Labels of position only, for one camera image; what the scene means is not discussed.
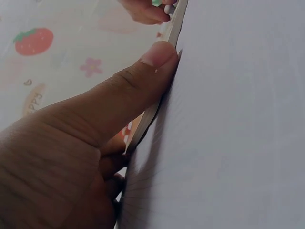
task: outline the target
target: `white page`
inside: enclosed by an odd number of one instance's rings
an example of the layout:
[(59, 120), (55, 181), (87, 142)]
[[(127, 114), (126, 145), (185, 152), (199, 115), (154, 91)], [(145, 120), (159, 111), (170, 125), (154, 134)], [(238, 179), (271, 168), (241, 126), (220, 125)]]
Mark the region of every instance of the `white page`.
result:
[(303, 229), (305, 1), (189, 0), (122, 229)]

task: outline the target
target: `pink flower print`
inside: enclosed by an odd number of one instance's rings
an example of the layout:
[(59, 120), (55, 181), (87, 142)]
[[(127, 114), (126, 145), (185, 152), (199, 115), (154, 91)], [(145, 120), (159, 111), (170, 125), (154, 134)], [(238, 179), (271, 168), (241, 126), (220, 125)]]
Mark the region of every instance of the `pink flower print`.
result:
[(102, 74), (103, 71), (99, 68), (101, 65), (101, 60), (95, 60), (93, 58), (87, 58), (86, 64), (82, 65), (80, 69), (86, 72), (86, 77), (90, 78), (94, 73)]

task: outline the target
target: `red strawberry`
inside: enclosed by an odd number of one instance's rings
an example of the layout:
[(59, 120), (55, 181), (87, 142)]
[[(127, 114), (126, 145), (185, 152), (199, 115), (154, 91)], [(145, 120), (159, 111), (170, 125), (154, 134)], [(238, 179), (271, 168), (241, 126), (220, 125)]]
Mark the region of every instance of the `red strawberry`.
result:
[(45, 52), (52, 44), (54, 35), (46, 28), (21, 32), (15, 39), (16, 51), (22, 56), (33, 56)]

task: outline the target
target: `fingernail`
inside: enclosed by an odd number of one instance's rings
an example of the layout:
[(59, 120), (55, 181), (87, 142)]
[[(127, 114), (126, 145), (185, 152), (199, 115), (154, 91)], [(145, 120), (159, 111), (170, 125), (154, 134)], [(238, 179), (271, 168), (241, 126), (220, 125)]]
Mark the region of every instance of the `fingernail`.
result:
[(156, 42), (140, 61), (151, 67), (160, 68), (171, 59), (174, 52), (175, 49), (168, 42)]

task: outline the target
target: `skin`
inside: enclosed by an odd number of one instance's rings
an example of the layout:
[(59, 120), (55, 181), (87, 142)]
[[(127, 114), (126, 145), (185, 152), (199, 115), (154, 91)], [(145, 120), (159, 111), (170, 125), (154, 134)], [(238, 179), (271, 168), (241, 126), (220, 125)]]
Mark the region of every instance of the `skin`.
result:
[(116, 134), (160, 99), (177, 63), (175, 48), (158, 42), (90, 91), (1, 132), (0, 228), (112, 229), (117, 172), (129, 160)]
[(164, 5), (176, 3), (176, 0), (162, 0), (159, 7), (153, 6), (152, 0), (119, 0), (132, 19), (142, 24), (161, 24), (168, 22), (170, 17), (164, 13)]

